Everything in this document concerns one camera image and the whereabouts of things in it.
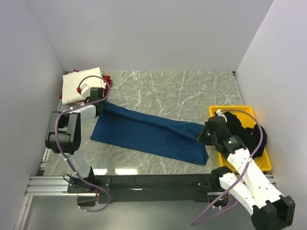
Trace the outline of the blue t shirt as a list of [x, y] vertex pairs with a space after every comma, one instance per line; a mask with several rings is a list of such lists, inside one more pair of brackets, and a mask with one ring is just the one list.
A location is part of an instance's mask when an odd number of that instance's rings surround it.
[[91, 140], [157, 156], [205, 165], [209, 158], [197, 141], [203, 125], [144, 114], [112, 103], [94, 127]]

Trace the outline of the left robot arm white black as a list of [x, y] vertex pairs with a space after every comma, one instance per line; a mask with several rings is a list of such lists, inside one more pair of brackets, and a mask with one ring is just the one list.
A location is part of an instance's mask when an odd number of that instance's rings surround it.
[[71, 169], [69, 188], [89, 193], [96, 190], [95, 175], [80, 150], [81, 124], [98, 117], [105, 107], [104, 89], [92, 87], [85, 104], [49, 116], [45, 146], [59, 154]]

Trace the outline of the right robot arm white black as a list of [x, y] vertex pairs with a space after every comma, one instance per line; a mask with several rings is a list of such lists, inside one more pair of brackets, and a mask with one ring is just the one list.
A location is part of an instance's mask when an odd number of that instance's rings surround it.
[[232, 136], [227, 119], [210, 117], [198, 136], [198, 141], [214, 146], [236, 169], [236, 176], [226, 166], [212, 171], [211, 187], [231, 194], [250, 214], [257, 230], [283, 230], [293, 223], [295, 202], [284, 196], [263, 174], [247, 146], [238, 136]]

